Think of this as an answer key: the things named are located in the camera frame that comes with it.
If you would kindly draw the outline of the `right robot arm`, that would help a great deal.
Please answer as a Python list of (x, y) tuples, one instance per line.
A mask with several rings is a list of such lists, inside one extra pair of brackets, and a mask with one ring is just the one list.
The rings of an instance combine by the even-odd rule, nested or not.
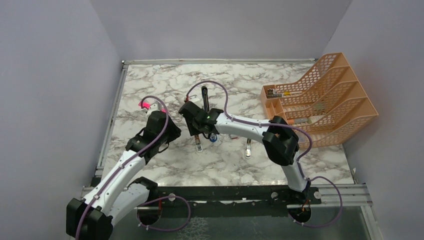
[(289, 187), (289, 199), (300, 204), (309, 196), (310, 183), (299, 163), (299, 137), (294, 126), (287, 125), (282, 117), (273, 119), (252, 119), (226, 113), (212, 108), (205, 111), (188, 101), (178, 113), (185, 119), (190, 134), (235, 135), (263, 144), (268, 158), (281, 166)]

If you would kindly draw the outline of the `blue stapler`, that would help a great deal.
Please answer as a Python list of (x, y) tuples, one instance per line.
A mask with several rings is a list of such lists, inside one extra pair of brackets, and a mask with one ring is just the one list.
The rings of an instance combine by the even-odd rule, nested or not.
[[(210, 111), (209, 98), (208, 98), (208, 88), (206, 86), (201, 87), (201, 96), (203, 100), (203, 109), (208, 113)], [(205, 139), (208, 139), (210, 142), (214, 143), (218, 140), (218, 137), (214, 133), (205, 133), (202, 134)]]

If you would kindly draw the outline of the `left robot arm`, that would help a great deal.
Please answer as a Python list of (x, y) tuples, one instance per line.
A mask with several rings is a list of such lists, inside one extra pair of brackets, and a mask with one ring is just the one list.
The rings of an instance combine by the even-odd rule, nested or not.
[(118, 163), (82, 199), (73, 198), (66, 207), (66, 234), (77, 240), (107, 240), (114, 225), (139, 204), (123, 190), (163, 145), (181, 136), (181, 130), (166, 112), (155, 110), (146, 126), (131, 138)]

